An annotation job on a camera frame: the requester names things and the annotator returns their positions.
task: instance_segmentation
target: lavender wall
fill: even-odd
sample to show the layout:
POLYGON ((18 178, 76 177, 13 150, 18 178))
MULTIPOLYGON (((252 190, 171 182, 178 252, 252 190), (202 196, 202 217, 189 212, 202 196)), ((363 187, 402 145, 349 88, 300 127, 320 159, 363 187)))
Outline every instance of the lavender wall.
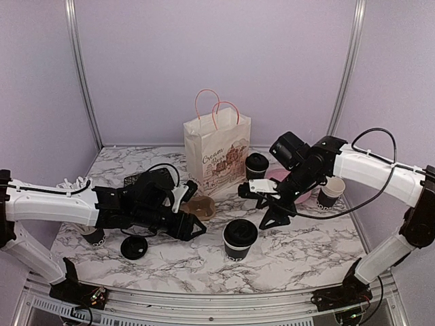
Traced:
MULTIPOLYGON (((368 1, 358 62, 337 135, 353 139, 383 126, 398 142, 401 162, 435 164, 435 2, 368 1)), ((367 138, 363 146, 391 157, 391 145, 367 138)), ((347 196, 359 204, 372 194, 348 183, 347 196)), ((373 248, 402 224, 406 207, 382 196, 357 211, 373 248)), ((433 325, 435 246, 417 250, 394 269, 411 325, 433 325)))
MULTIPOLYGON (((0 1, 0 168, 56 185, 97 154, 73 66, 62 1, 0 1)), ((27 224, 47 247, 56 223, 27 224)), ((27 269, 0 254, 0 324, 10 325, 27 269)))
MULTIPOLYGON (((180 144, 194 97, 213 88, 253 118, 251 140, 326 133, 355 1, 77 0, 105 144, 180 144)), ((213 96, 201 102, 210 113, 213 96)))

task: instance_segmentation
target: marble tabletop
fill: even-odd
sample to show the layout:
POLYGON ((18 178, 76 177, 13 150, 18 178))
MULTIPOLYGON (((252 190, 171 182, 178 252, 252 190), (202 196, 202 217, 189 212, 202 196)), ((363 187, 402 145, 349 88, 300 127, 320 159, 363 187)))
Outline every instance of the marble tabletop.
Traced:
MULTIPOLYGON (((271 167, 280 167, 265 149, 271 167)), ((170 162, 186 180, 186 161, 182 147, 106 147, 93 164, 89 177, 94 185, 122 187, 129 175, 151 165, 170 162)), ((339 200, 331 211, 321 212, 316 192, 298 211, 330 215, 345 210, 339 200)), ((79 279, 105 286, 169 293, 234 294, 301 290, 340 283, 351 264, 365 255, 350 216, 319 221, 291 218, 290 225, 259 231, 248 256, 229 260, 223 250, 222 231, 235 218, 259 226, 265 210, 256 210, 255 201, 241 199, 234 186, 213 197, 216 216, 208 222, 207 233, 189 242, 166 234, 148 238, 148 252, 131 261, 120 253, 126 238, 119 230, 106 230, 106 243, 90 246, 69 224, 64 223, 52 251, 75 264, 79 279)), ((129 232, 146 234, 133 227, 129 232)))

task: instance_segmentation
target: black cable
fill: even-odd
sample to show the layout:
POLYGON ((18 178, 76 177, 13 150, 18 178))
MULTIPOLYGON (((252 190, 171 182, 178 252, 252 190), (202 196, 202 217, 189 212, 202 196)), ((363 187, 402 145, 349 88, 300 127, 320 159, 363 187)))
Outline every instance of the black cable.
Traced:
POLYGON ((179 183, 180 183, 179 172, 178 172, 178 169, 177 169, 174 165, 172 165, 171 163, 158 163, 158 164, 156 164, 156 165, 153 165, 153 166, 150 167, 149 169, 147 169, 147 170, 145 171, 145 173, 146 173, 146 172, 150 172, 153 168, 156 168, 157 166, 170 166, 170 167, 175 171, 175 173, 177 173, 177 187, 179 187, 179 183))
POLYGON ((78 304, 80 304, 79 306, 75 307, 74 310, 82 310, 82 309, 87 309, 87 311, 89 311, 89 323, 88 326, 92 326, 92 322, 94 321, 94 315, 92 314, 92 310, 90 309, 90 307, 85 304, 82 301, 77 301, 78 304))
POLYGON ((360 325, 364 325, 365 323, 367 323, 368 320, 371 319, 371 318, 373 317, 373 315, 376 313, 376 311, 378 311, 379 308, 381 307, 382 299, 383 299, 383 283, 382 283, 382 280, 381 280, 381 277, 380 277, 380 276, 378 276, 378 279, 379 279, 379 283, 381 284, 381 298, 379 299, 379 303, 378 303, 378 305, 376 306, 376 308, 373 310, 373 312, 371 313, 371 315, 368 316, 368 317, 366 318, 365 321, 362 321, 362 322, 360 323, 360 325))
MULTIPOLYGON (((364 135, 366 135, 366 134, 368 134, 370 132, 373 132, 373 131, 381 131, 381 132, 384 132, 384 133, 389 135, 389 137, 391 138, 391 141, 393 143, 394 159, 393 159, 393 162, 391 162, 391 163, 389 162, 388 164, 395 164, 397 162, 397 145, 396 145, 396 140, 395 140, 393 134, 390 131, 388 131, 387 129, 384 129, 384 128, 371 128, 371 129, 368 129, 368 130, 362 132, 361 134, 359 134, 355 138, 355 140, 352 142, 352 146, 354 146, 355 142, 358 141, 361 137, 363 137, 364 135)), ((273 204, 277 205, 279 208, 281 208, 282 210, 286 211, 289 215, 298 215, 298 216, 301 216, 301 217, 306 217, 308 219, 319 219, 319 220, 322 220, 322 219, 334 219, 336 217, 340 217, 340 216, 349 214, 349 213, 351 213, 353 211, 356 211, 357 209, 360 209, 361 207, 366 206, 367 204, 370 204, 373 200, 376 200, 385 191, 385 189, 388 187, 389 182, 391 181, 391 179, 393 177, 395 168, 396 168, 396 165, 393 165, 393 167, 391 168, 391 172, 389 173, 387 181, 385 182, 385 184, 383 185, 383 187, 381 188, 381 190, 379 190, 379 192, 377 194, 375 194, 372 198, 366 200, 365 202, 363 202, 363 203, 361 203, 361 204, 359 204, 359 205, 357 205, 355 207, 352 207, 351 209, 348 209, 347 211, 341 212, 341 213, 337 213, 337 214, 330 215, 330 216, 325 216, 325 217, 319 217, 319 216, 314 216, 314 215, 308 215, 308 214, 294 212, 294 211, 291 211, 291 210, 289 210, 289 209, 287 209, 285 207, 278 206, 276 203, 273 203, 273 204)), ((263 197, 263 198, 268 200, 268 197, 266 197, 266 196, 263 196, 263 195, 260 195, 260 194, 257 194, 257 195, 259 195, 260 197, 263 197)))
POLYGON ((122 234, 125 234, 126 236, 140 236, 141 238, 152 238, 153 236, 157 235, 157 233, 152 233, 147 236, 144 236, 143 234, 134 234, 134 233, 125 232, 123 229, 120 229, 120 231, 122 234))
MULTIPOLYGON (((54 194, 54 195, 77 195, 81 192, 84 192, 86 189, 88 189, 90 186, 90 180, 88 180, 85 184, 85 186, 81 189, 75 190, 73 192, 58 192, 56 190, 48 190, 48 189, 39 189, 39 188, 33 188, 33 187, 19 187, 19 190, 24 191, 30 191, 30 192, 43 192, 45 194, 54 194)), ((8 187, 8 188, 14 188, 17 189, 18 187, 16 185, 0 185, 0 187, 8 187)))

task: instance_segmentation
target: white paper bag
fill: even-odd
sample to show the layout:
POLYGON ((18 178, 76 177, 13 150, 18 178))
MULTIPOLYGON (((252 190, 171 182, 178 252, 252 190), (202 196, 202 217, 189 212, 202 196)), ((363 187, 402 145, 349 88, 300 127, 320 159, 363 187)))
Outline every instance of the white paper bag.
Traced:
POLYGON ((250 136, 251 118, 226 101, 217 102, 211 114, 184 124, 189 179, 198 183, 201 194, 210 196, 244 180, 250 136), (221 104, 232 107, 215 113, 221 104))

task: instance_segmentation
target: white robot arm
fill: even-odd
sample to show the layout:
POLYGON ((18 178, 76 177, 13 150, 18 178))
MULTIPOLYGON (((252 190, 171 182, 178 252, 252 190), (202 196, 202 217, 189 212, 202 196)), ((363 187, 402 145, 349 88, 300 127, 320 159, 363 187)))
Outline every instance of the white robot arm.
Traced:
MULTIPOLYGON (((372 298, 368 285, 388 268, 399 264, 416 248, 429 246, 435 240, 435 169, 404 164, 389 164, 351 148, 346 141, 324 137, 310 147, 287 132, 271 147, 270 152, 291 173, 282 181, 251 180, 239 186, 244 198, 266 199, 258 208, 268 206, 260 229, 290 223, 297 213, 295 199, 326 180, 326 176, 357 181, 401 200, 410 208, 400 230, 382 242, 367 256, 357 260, 348 271, 343 285, 314 292, 312 302, 319 311, 342 308, 372 298)), ((331 217, 314 217, 328 219, 331 217)))
MULTIPOLYGON (((52 286, 52 297, 90 305, 86 294, 96 288, 81 284, 73 263, 36 241, 21 221, 61 221, 103 229, 140 225, 187 241, 206 231, 195 215, 179 211, 181 201, 188 201, 196 189, 192 181, 175 185, 166 168, 147 171, 119 189, 92 187, 87 181, 77 190, 30 185, 0 170, 0 250, 43 276, 52 286), (167 199, 170 206, 163 204, 167 199)), ((104 307, 104 300, 93 307, 104 307)))

